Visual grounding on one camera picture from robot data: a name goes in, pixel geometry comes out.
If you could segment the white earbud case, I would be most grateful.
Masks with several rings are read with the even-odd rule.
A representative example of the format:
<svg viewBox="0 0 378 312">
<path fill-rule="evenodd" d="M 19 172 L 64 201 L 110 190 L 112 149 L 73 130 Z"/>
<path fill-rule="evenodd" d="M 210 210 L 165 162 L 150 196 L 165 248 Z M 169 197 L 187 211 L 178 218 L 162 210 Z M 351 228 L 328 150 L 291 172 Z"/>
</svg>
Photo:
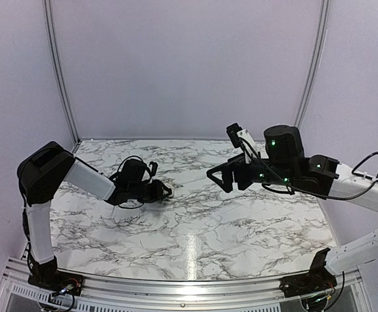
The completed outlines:
<svg viewBox="0 0 378 312">
<path fill-rule="evenodd" d="M 175 188 L 168 183 L 164 184 L 163 193 L 167 198 L 173 198 L 175 195 Z"/>
</svg>

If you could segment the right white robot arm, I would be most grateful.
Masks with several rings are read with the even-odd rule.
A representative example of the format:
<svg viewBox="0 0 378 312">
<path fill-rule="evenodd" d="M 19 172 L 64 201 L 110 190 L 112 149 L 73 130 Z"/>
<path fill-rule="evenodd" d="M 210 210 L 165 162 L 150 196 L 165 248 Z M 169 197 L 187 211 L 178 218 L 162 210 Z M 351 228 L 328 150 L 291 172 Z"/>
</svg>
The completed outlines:
<svg viewBox="0 0 378 312">
<path fill-rule="evenodd" d="M 301 192 L 322 200 L 350 202 L 378 213 L 378 174 L 369 175 L 337 159 L 314 155 L 305 157 L 297 127 L 275 125 L 264 131 L 265 151 L 262 157 L 246 129 L 237 123 L 226 132 L 241 154 L 206 172 L 209 179 L 229 193 L 236 186 L 245 190 L 254 183 L 268 188 L 285 186 L 287 194 Z M 371 233 L 336 248 L 318 252 L 310 272 L 303 276 L 303 286 L 318 290 L 328 280 L 358 265 L 378 259 L 378 228 Z"/>
</svg>

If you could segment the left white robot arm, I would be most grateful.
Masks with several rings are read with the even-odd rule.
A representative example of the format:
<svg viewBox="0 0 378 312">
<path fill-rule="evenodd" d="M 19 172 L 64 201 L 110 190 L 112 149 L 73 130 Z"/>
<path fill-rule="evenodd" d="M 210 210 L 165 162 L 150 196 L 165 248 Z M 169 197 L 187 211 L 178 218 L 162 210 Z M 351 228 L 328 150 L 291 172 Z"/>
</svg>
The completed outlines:
<svg viewBox="0 0 378 312">
<path fill-rule="evenodd" d="M 52 291 L 71 285 L 79 290 L 83 277 L 58 268 L 51 243 L 51 202 L 63 182 L 105 201 L 123 207 L 129 200 L 139 205 L 160 202 L 174 194 L 172 187 L 155 179 L 158 165 L 131 156 L 110 175 L 99 172 L 55 141 L 26 158 L 17 169 L 23 198 L 23 230 L 28 241 L 29 283 Z"/>
</svg>

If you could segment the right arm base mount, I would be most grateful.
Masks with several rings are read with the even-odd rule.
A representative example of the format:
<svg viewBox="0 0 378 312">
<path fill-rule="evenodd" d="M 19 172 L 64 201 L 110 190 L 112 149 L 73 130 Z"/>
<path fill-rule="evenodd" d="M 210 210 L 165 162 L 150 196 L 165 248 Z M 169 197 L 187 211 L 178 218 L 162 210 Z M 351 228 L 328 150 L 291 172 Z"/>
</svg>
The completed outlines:
<svg viewBox="0 0 378 312">
<path fill-rule="evenodd" d="M 280 279 L 279 289 L 286 298 L 317 293 L 337 286 L 335 276 L 328 272 L 307 272 Z"/>
</svg>

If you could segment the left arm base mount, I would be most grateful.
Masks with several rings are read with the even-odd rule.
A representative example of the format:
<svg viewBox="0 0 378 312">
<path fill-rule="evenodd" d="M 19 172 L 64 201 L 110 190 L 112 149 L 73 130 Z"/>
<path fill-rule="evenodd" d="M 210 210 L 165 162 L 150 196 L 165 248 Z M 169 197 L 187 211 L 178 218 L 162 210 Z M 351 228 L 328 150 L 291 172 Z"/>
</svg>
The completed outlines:
<svg viewBox="0 0 378 312">
<path fill-rule="evenodd" d="M 28 278 L 30 285 L 52 291 L 53 293 L 72 294 L 74 296 L 81 294 L 83 282 L 84 276 L 59 270 L 31 273 Z"/>
</svg>

